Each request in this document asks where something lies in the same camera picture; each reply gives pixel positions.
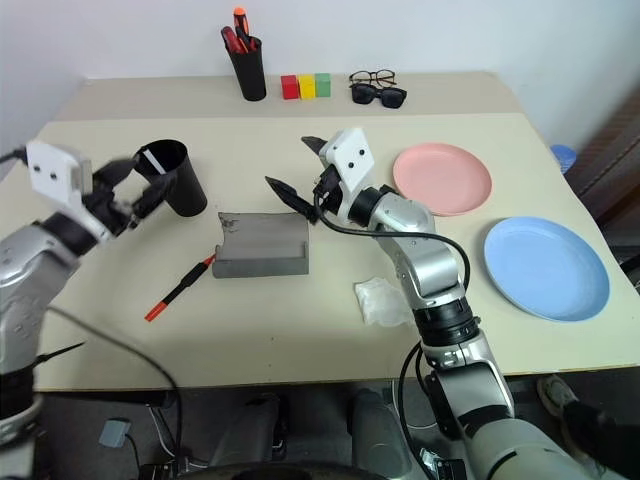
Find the beige tabletop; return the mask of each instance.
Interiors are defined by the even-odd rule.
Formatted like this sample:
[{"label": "beige tabletop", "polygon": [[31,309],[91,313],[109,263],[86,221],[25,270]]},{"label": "beige tabletop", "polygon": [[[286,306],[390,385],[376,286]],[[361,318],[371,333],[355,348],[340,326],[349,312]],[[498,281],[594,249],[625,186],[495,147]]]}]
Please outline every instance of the beige tabletop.
[{"label": "beige tabletop", "polygon": [[[109,95],[126,96],[135,88],[144,90],[145,80],[86,87],[57,121],[43,129],[42,140],[74,147],[92,159],[95,169],[111,158],[131,155],[149,141],[179,139],[189,148],[209,205],[194,218],[179,217],[162,207],[137,230],[95,249],[54,304],[143,349],[182,386],[396,377],[402,358],[417,341],[415,328],[365,326],[353,292],[354,283],[373,276],[396,284],[391,262],[373,240],[342,236],[322,225],[310,227],[309,275],[218,280],[207,273],[154,322],[143,319],[193,264],[222,242],[218,212],[288,211],[265,183],[265,175],[287,181],[310,198],[313,180],[322,168],[300,142],[301,136],[327,138],[336,130],[358,126],[364,129],[376,159],[374,178],[379,184],[392,184],[391,167],[398,153],[428,141],[465,148],[489,169],[494,188],[488,201],[472,213],[437,218],[436,225],[439,233],[452,237],[469,253],[468,300],[482,318],[481,326],[505,374],[638,365],[640,297],[552,155],[497,79],[488,74],[456,74],[450,79],[411,76],[408,102],[413,100],[415,105],[407,103],[406,111],[405,107],[387,111],[377,105],[370,105],[375,109],[371,111],[354,109],[342,91],[332,99],[287,103],[274,93],[276,85],[268,97],[271,115],[261,103],[234,97],[235,116],[225,113],[229,105],[220,109],[200,105],[200,114],[189,109],[171,114],[172,108],[178,108],[175,95],[183,95],[191,109],[198,105],[190,88],[180,88],[191,85],[191,79],[163,79],[173,85],[168,103],[157,93],[153,114],[144,104],[151,100],[147,98],[137,106],[122,107],[120,118],[115,100],[104,100]],[[229,79],[198,81],[226,96],[236,95],[237,87]],[[461,84],[464,92],[457,90]],[[480,86],[474,90],[473,85]],[[91,95],[92,89],[99,95]],[[494,92],[495,107],[483,100],[468,100],[473,97],[469,90],[481,99]],[[433,103],[421,93],[438,98],[444,113],[433,111]],[[461,112],[464,102],[472,113]],[[323,113],[313,114],[316,106]],[[254,108],[261,113],[253,115]],[[118,196],[133,198],[143,185],[140,178],[132,177],[118,188]],[[16,166],[0,186],[0,234],[7,235],[48,212],[49,207],[30,191],[26,170]],[[513,306],[497,291],[483,263],[483,241],[498,221],[518,215],[559,222],[596,250],[611,282],[609,303],[597,317],[572,324],[543,320]],[[153,370],[128,353],[64,319],[47,316],[42,351],[80,340],[87,344],[39,367],[40,389],[165,386]]]}]

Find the shoe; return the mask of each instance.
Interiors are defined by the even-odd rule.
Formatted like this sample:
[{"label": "shoe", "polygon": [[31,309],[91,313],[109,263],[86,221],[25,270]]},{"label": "shoe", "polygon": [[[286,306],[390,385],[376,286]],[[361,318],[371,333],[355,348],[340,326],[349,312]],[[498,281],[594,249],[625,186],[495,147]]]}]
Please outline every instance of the shoe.
[{"label": "shoe", "polygon": [[556,418],[562,419],[564,407],[571,402],[578,401],[578,397],[569,385],[557,375],[539,379],[536,387],[542,405]]}]

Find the eyeglasses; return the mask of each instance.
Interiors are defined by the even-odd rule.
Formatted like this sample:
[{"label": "eyeglasses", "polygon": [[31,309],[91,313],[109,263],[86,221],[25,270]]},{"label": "eyeglasses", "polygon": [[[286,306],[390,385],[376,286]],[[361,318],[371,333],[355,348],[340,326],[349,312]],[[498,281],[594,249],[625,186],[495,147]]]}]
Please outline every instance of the eyeglasses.
[{"label": "eyeglasses", "polygon": [[[395,76],[396,74],[391,70],[377,72],[361,70],[352,73],[349,75],[351,99],[355,103],[367,105],[373,102],[374,98],[379,98],[382,105],[387,108],[400,108],[404,99],[407,98],[406,90],[384,85],[395,85]],[[382,88],[372,85],[374,81]]]}]

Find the black cup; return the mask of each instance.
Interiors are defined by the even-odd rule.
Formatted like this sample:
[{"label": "black cup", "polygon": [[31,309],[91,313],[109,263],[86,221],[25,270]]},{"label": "black cup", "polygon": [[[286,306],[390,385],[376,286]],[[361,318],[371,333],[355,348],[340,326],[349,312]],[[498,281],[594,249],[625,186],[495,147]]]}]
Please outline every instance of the black cup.
[{"label": "black cup", "polygon": [[264,83],[264,70],[262,68],[262,42],[252,37],[256,43],[256,49],[247,53],[229,52],[233,69],[242,90],[245,100],[256,102],[267,96],[267,87]]},{"label": "black cup", "polygon": [[207,206],[207,197],[196,177],[187,147],[177,140],[157,140],[136,152],[136,172],[152,183],[160,175],[175,181],[166,200],[182,217],[193,217]]}]

